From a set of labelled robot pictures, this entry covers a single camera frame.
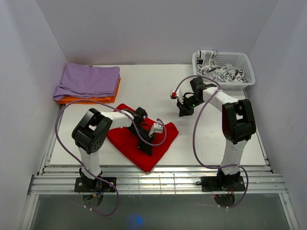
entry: white laundry basket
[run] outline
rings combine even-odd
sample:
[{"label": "white laundry basket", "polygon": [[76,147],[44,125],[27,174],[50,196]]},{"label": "white laundry basket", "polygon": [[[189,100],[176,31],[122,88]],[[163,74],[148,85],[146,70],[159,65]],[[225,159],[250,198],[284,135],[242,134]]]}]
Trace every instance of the white laundry basket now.
[{"label": "white laundry basket", "polygon": [[[196,59],[197,52],[195,52],[192,57],[194,75],[197,74]],[[244,71],[244,77],[248,79],[248,82],[246,83],[220,83],[222,90],[242,90],[249,85],[255,84],[255,74],[246,54],[218,52],[215,60],[217,65],[231,64],[239,69],[242,69]]]}]

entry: red towel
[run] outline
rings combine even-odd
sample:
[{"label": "red towel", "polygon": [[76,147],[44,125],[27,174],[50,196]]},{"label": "red towel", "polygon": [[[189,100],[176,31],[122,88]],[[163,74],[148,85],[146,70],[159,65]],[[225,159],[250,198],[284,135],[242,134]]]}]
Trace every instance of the red towel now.
[{"label": "red towel", "polygon": [[[131,111],[134,111],[125,104],[120,104],[117,109],[130,109]],[[148,124],[151,127],[154,121],[147,118],[144,123]],[[139,139],[134,136],[127,128],[112,129],[107,133],[107,138],[122,154],[124,154],[136,166],[138,166],[144,172],[149,172],[163,157],[163,155],[168,150],[169,146],[172,144],[173,140],[177,137],[179,133],[173,123],[168,123],[166,125],[166,130],[167,137],[165,142],[159,146],[152,146],[152,156],[148,156],[146,153],[142,152],[140,149],[137,148],[137,143]],[[153,144],[160,143],[163,138],[164,131],[163,133],[156,133],[155,139],[153,140]]]}]

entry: white enclosure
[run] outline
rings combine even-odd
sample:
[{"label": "white enclosure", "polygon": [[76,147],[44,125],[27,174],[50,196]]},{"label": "white enclosure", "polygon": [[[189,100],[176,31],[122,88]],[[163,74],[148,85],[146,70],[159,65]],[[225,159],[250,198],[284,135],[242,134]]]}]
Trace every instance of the white enclosure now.
[{"label": "white enclosure", "polygon": [[[306,0],[0,0],[0,18],[1,229],[20,226],[67,62],[191,64],[198,49],[248,55],[256,84],[246,91],[268,160],[307,228]],[[169,83],[177,75],[170,70],[157,79]]]}]

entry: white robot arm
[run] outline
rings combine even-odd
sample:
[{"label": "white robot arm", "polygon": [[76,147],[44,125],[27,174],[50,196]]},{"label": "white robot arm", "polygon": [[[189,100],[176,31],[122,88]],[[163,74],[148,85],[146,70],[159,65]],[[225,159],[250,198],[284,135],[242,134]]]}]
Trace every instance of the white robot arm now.
[{"label": "white robot arm", "polygon": [[[147,118],[147,113],[140,107],[134,112],[130,110],[122,110],[121,113],[99,112],[92,108],[87,111],[85,116],[74,129],[72,138],[75,140],[75,144],[79,148],[81,159],[84,163],[84,166],[80,168],[79,173],[82,184],[90,191],[101,189],[101,181],[90,175],[87,170],[95,176],[102,177],[98,150],[102,147],[108,131],[114,128],[127,127],[135,136],[138,137],[135,127],[132,124],[132,120],[129,117],[134,121],[141,137],[147,142],[152,142],[155,133],[163,132],[163,126],[159,123],[154,123],[149,131],[143,128],[142,122]],[[137,147],[145,154],[151,155],[152,153],[151,146],[140,139]]]},{"label": "white robot arm", "polygon": [[[204,84],[201,78],[194,78],[190,85],[193,93],[183,93],[180,89],[177,92],[172,90],[170,93],[172,99],[177,99],[179,116],[193,115],[194,108],[209,100],[217,90],[214,84]],[[233,98],[222,91],[218,91],[209,103],[222,112],[222,129],[226,145],[220,166],[239,165],[247,141],[256,132],[251,103],[247,99]],[[218,176],[222,177],[222,184],[227,184],[227,187],[240,177],[238,167],[226,167],[220,171]]]}]

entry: black and white cloth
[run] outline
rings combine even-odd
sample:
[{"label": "black and white cloth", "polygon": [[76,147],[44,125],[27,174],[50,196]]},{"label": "black and white cloth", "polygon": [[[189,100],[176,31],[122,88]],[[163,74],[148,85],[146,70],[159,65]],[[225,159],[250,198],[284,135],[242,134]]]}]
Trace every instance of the black and white cloth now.
[{"label": "black and white cloth", "polygon": [[197,51],[196,68],[197,75],[206,76],[221,83],[243,83],[248,82],[244,77],[242,69],[238,69],[231,64],[219,66],[215,57],[217,51],[199,50]]}]

